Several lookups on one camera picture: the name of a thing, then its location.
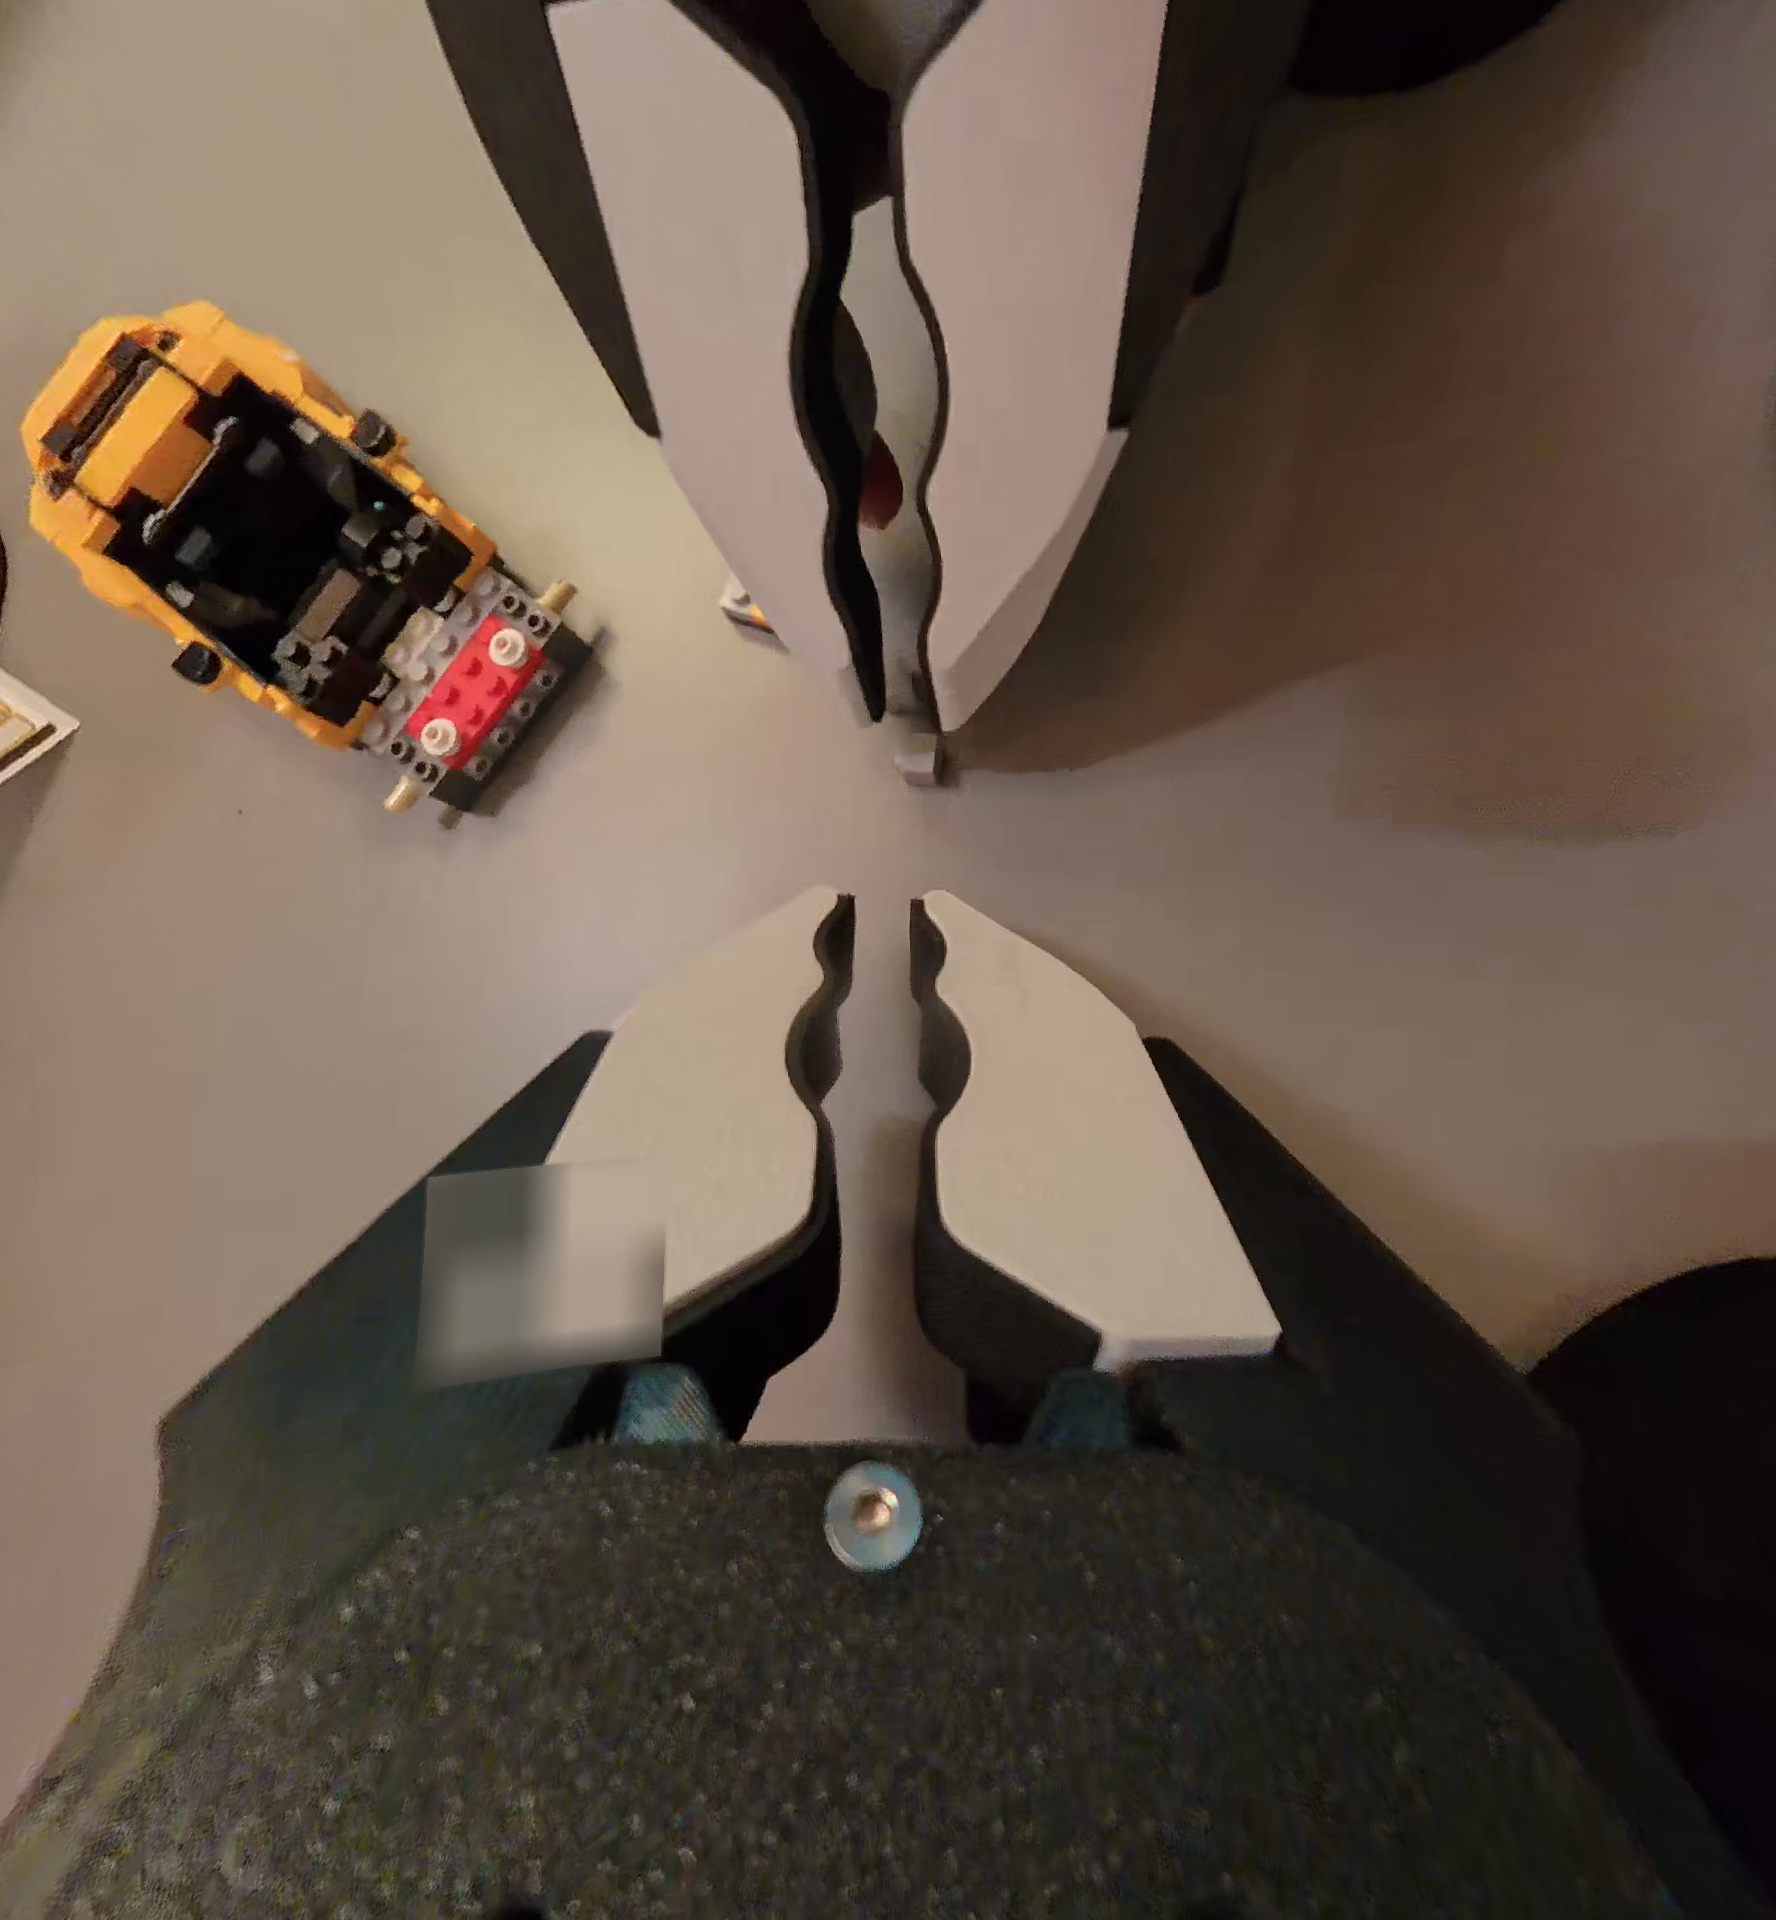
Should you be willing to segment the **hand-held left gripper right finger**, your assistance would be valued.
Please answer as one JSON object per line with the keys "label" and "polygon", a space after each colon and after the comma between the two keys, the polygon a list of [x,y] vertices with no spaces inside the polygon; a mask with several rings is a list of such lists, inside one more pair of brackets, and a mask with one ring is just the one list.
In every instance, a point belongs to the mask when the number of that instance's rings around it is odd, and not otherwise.
{"label": "hand-held left gripper right finger", "polygon": [[966,1373],[1126,1373],[1282,1333],[1133,1021],[947,890],[909,911],[933,1104],[916,1307]]}

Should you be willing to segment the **yellow lego car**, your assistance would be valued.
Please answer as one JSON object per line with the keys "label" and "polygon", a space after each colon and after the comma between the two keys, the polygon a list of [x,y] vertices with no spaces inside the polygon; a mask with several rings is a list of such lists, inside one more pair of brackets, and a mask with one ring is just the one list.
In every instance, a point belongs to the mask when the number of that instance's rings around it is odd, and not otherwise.
{"label": "yellow lego car", "polygon": [[171,670],[371,759],[386,811],[496,789],[595,657],[421,475],[397,430],[206,301],[88,327],[21,425],[31,523]]}

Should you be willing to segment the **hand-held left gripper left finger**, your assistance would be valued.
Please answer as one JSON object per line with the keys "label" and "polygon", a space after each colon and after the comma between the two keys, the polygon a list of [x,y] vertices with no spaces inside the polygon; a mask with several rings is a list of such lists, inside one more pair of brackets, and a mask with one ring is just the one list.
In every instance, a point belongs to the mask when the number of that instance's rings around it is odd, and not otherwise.
{"label": "hand-held left gripper left finger", "polygon": [[663,1325],[688,1326],[794,1259],[833,1191],[852,898],[811,883],[661,978],[607,1036],[546,1156],[644,1172]]}

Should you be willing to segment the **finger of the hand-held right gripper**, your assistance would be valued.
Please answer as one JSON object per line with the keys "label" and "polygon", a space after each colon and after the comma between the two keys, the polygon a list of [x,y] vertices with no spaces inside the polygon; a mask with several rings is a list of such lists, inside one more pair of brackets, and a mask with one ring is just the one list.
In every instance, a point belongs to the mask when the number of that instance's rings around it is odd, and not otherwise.
{"label": "finger of the hand-held right gripper", "polygon": [[549,4],[548,26],[664,463],[789,655],[875,725],[843,168],[796,77],[710,4]]}
{"label": "finger of the hand-held right gripper", "polygon": [[921,658],[943,732],[1036,633],[1124,441],[1114,364],[1166,16],[960,4],[899,99],[899,251],[936,370]]}

